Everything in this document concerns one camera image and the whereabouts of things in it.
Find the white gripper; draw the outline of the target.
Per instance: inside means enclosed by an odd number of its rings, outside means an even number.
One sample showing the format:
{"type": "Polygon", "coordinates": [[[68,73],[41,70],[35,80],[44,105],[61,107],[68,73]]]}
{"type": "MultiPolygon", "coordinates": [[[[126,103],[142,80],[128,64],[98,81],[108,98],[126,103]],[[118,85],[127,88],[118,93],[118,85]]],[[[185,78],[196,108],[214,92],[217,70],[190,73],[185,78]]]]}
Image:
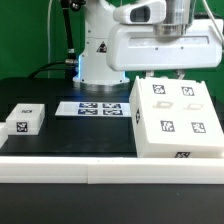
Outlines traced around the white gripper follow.
{"type": "Polygon", "coordinates": [[[180,37],[156,36],[153,26],[115,25],[106,61],[115,71],[178,70],[217,67],[222,41],[208,19],[194,20],[180,37]]]}

